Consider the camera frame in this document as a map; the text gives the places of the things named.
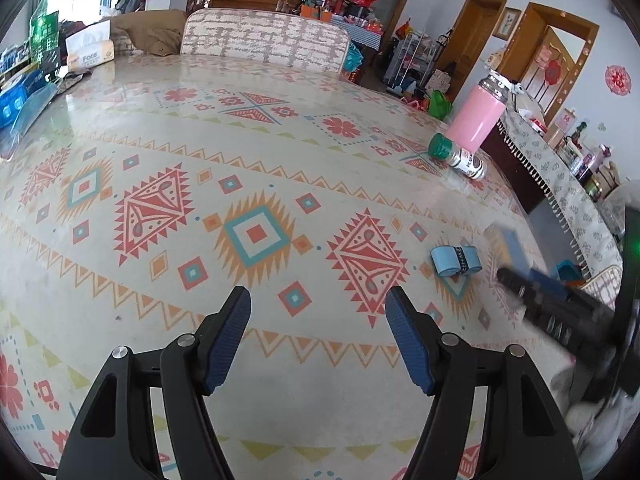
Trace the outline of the patterned chair near basket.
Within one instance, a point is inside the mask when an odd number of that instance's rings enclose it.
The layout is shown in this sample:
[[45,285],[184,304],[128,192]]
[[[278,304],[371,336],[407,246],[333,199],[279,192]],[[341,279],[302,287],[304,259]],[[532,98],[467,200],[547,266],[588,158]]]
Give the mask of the patterned chair near basket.
[[620,266],[616,266],[616,264],[612,264],[612,266],[608,266],[593,278],[590,278],[588,282],[585,282],[582,285],[582,290],[614,310],[622,278],[623,269]]

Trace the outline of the leaf pattern counter cloth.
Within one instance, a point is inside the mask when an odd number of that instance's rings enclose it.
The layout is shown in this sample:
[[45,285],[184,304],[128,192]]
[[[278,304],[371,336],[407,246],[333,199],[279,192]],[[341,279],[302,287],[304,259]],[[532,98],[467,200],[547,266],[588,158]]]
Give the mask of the leaf pattern counter cloth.
[[616,239],[578,180],[531,125],[507,107],[498,128],[512,154],[546,196],[561,229],[572,236],[582,273],[592,278],[609,266],[623,265]]

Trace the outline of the light blue tape roll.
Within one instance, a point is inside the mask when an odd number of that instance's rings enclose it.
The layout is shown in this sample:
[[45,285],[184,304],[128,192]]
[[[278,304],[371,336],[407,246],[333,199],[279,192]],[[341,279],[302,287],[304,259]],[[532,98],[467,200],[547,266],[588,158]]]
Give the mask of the light blue tape roll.
[[483,270],[480,256],[474,246],[442,245],[431,250],[435,272],[441,278],[472,275]]

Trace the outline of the green capped small jar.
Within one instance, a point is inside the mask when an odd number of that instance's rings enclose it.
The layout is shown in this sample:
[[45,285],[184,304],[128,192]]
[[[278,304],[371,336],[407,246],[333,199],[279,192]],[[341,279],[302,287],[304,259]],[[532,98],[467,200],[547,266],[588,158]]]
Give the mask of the green capped small jar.
[[470,180],[480,180],[484,177],[485,163],[439,132],[431,138],[427,153],[432,159],[446,162],[451,169]]

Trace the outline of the pink thermos bottle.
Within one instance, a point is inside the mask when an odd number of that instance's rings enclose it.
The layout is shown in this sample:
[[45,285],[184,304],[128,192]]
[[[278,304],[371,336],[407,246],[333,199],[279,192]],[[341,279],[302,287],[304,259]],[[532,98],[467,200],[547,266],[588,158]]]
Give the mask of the pink thermos bottle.
[[491,70],[469,93],[445,136],[474,154],[506,109],[511,89],[506,77]]

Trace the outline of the tissue box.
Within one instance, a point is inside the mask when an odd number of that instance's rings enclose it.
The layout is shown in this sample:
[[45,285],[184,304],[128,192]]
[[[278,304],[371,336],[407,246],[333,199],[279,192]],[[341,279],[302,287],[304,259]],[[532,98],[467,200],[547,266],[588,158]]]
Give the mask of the tissue box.
[[71,72],[88,70],[114,60],[109,20],[94,23],[65,39],[67,68]]

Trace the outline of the green plastic soda bottle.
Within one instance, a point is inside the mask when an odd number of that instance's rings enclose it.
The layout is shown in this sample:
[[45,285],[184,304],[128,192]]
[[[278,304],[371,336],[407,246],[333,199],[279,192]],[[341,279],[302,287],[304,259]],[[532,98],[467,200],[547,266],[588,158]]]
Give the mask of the green plastic soda bottle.
[[29,54],[44,74],[60,68],[60,20],[49,11],[49,0],[39,0],[29,20]]

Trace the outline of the patterned chair far side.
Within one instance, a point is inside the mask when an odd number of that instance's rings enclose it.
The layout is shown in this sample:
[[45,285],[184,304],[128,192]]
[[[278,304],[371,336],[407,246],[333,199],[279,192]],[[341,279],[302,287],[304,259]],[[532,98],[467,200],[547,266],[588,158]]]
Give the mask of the patterned chair far side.
[[180,52],[337,75],[349,45],[347,32],[313,18],[276,11],[213,8],[198,10],[186,19]]

